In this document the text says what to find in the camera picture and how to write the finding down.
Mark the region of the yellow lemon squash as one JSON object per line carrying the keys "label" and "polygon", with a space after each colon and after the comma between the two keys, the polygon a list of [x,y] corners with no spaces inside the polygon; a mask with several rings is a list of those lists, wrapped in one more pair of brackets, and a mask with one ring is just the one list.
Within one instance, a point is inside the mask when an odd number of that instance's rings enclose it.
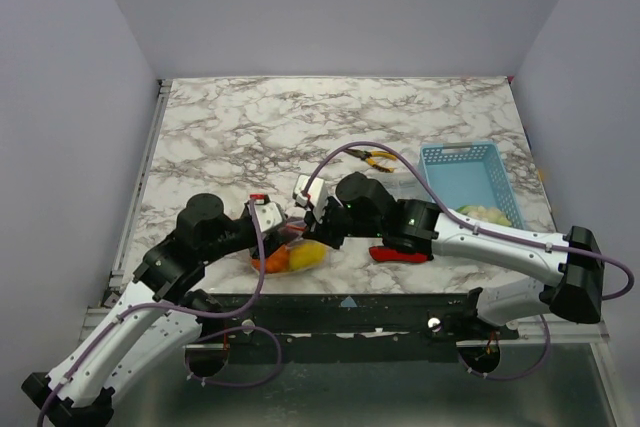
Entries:
{"label": "yellow lemon squash", "polygon": [[290,271],[300,271],[322,263],[326,252],[326,246],[315,241],[304,241],[293,245],[289,249]]}

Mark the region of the clear zip bag orange zipper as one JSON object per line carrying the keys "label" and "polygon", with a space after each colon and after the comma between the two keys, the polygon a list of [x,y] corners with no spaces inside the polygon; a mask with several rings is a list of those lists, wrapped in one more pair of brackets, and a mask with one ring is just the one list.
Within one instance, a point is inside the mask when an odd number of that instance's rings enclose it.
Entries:
{"label": "clear zip bag orange zipper", "polygon": [[263,235],[266,276],[302,272],[326,261],[328,247],[306,239],[306,224],[300,217],[289,217],[276,232]]}

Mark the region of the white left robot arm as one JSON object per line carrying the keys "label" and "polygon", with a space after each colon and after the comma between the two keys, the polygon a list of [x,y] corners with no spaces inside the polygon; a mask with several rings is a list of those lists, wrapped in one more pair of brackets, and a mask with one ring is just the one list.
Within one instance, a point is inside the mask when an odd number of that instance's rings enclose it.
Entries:
{"label": "white left robot arm", "polygon": [[39,409],[36,423],[105,426],[116,396],[142,370],[190,341],[228,333],[226,320],[249,311],[260,294],[227,310],[196,284],[207,266],[243,250],[257,250],[264,274],[266,247],[281,246],[286,223],[280,205],[266,195],[251,196],[237,219],[225,214],[216,195],[191,197],[174,230],[144,255],[92,333],[58,366],[23,382],[23,392]]}

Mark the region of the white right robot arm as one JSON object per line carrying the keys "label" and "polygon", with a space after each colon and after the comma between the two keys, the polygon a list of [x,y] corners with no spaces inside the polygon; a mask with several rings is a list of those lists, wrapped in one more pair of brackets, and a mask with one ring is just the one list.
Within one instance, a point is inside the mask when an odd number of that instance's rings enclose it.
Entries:
{"label": "white right robot arm", "polygon": [[460,326],[480,339],[524,317],[554,314],[577,324],[601,320],[603,274],[591,234],[567,235],[493,226],[433,202],[395,199],[376,179],[356,172],[333,194],[324,180],[299,176],[292,197],[305,209],[305,238],[334,249],[344,240],[377,238],[403,256],[464,258],[515,271],[522,280],[469,295]]}

